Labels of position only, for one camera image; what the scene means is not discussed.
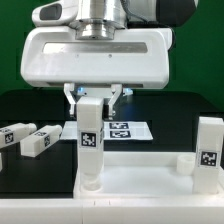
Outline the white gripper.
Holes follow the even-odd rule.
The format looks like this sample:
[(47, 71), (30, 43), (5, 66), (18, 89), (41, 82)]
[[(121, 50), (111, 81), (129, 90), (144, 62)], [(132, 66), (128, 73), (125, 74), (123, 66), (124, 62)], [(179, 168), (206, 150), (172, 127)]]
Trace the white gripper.
[(110, 86), (108, 118), (123, 86), (162, 89), (169, 81), (170, 28), (127, 27), (120, 0), (57, 0), (32, 12), (21, 75), (34, 87), (61, 86), (76, 115), (75, 86)]

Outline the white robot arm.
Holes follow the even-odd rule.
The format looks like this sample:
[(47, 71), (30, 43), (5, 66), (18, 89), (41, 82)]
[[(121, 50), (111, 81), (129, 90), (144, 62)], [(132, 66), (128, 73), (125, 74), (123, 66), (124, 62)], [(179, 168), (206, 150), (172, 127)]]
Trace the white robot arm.
[(162, 89), (169, 82), (173, 29), (195, 13), (199, 0), (55, 0), (35, 8), (21, 75), (33, 87), (63, 87), (76, 113), (80, 87), (111, 93), (104, 116), (124, 88)]

